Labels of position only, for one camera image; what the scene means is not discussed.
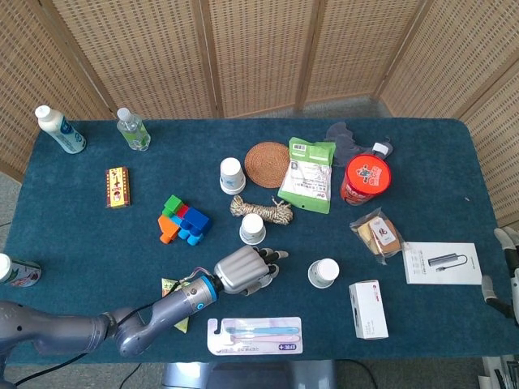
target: paper cup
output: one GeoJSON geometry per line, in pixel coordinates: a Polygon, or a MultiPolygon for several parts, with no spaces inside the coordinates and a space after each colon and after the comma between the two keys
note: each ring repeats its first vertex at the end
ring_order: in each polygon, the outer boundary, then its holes
{"type": "Polygon", "coordinates": [[[265,239],[266,234],[267,231],[265,230],[263,219],[261,219],[260,215],[256,215],[255,213],[245,215],[240,227],[240,238],[243,243],[258,245],[265,239]]]}
{"type": "Polygon", "coordinates": [[[245,174],[236,158],[225,158],[220,163],[220,187],[228,195],[237,195],[245,187],[245,174]]]}
{"type": "Polygon", "coordinates": [[[324,289],[339,276],[339,265],[331,258],[313,262],[308,268],[308,280],[316,288],[324,289]]]}

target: red canister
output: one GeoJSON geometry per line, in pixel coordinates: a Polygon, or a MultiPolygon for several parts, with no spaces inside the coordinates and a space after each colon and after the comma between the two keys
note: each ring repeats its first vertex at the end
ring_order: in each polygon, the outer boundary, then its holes
{"type": "Polygon", "coordinates": [[[378,156],[362,154],[346,166],[341,197],[351,205],[364,204],[382,194],[391,183],[391,170],[378,156]]]}

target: floor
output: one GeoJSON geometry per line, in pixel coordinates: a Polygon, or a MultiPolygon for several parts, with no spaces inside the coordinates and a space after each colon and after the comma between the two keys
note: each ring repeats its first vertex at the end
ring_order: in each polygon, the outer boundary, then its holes
{"type": "MultiPolygon", "coordinates": [[[[308,105],[302,112],[283,109],[266,113],[262,118],[347,118],[347,117],[389,117],[386,108],[367,97],[339,100],[308,105]]],[[[5,246],[6,236],[15,211],[19,184],[0,174],[0,252],[5,246]]],[[[481,358],[457,359],[411,359],[365,361],[375,375],[380,389],[436,389],[436,388],[478,388],[478,375],[483,375],[481,358]]],[[[27,375],[49,367],[47,365],[9,366],[6,378],[16,381],[27,375]]],[[[117,388],[122,380],[136,367],[135,363],[104,365],[69,365],[46,376],[25,383],[24,389],[52,387],[71,388],[117,388]]],[[[125,389],[152,389],[160,387],[162,364],[142,364],[139,370],[126,382],[125,389]]],[[[347,361],[337,363],[337,381],[340,389],[371,388],[367,373],[359,366],[347,361]]],[[[247,385],[249,388],[269,387],[272,384],[247,385]]]]}

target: table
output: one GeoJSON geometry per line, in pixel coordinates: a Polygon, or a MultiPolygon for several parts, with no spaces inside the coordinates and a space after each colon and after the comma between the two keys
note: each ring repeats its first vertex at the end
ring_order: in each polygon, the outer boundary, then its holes
{"type": "MultiPolygon", "coordinates": [[[[41,134],[34,147],[5,252],[34,260],[43,277],[28,289],[0,288],[0,298],[54,314],[99,314],[121,306],[141,306],[161,294],[161,277],[177,279],[193,267],[212,269],[242,242],[241,218],[229,213],[232,196],[219,185],[220,161],[261,141],[287,144],[291,136],[315,142],[337,120],[244,119],[147,121],[152,136],[146,152],[134,152],[115,121],[76,122],[86,149],[66,155],[41,134]],[[132,205],[105,208],[105,170],[130,171],[132,205]],[[171,194],[213,220],[199,246],[159,241],[157,217],[171,194]]],[[[466,127],[456,120],[347,119],[359,144],[388,136],[394,153],[387,159],[392,185],[377,199],[352,207],[339,197],[344,169],[332,174],[329,215],[294,209],[289,226],[267,225],[262,246],[287,250],[281,273],[250,296],[222,294],[190,318],[189,332],[163,334],[141,356],[123,359],[107,340],[84,362],[237,361],[214,357],[206,347],[209,318],[299,316],[304,353],[248,357],[281,359],[461,357],[519,351],[519,331],[511,320],[485,306],[478,286],[407,285],[401,254],[379,265],[352,234],[349,223],[382,207],[411,242],[475,242],[484,273],[508,298],[507,270],[493,237],[495,219],[466,127]],[[334,258],[341,274],[329,289],[315,289],[307,268],[334,258]],[[348,285],[380,281],[389,337],[355,337],[348,285]]],[[[275,190],[247,182],[249,203],[269,204],[275,190]]],[[[11,363],[50,363],[69,356],[39,356],[29,344],[18,347],[11,363]]]]}

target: woven coaster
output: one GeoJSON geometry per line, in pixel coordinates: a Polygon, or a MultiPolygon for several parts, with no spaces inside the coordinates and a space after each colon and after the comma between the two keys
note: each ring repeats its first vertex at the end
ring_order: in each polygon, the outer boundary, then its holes
{"type": "Polygon", "coordinates": [[[289,148],[284,144],[256,144],[245,157],[247,176],[263,188],[279,188],[289,167],[289,148]]]}

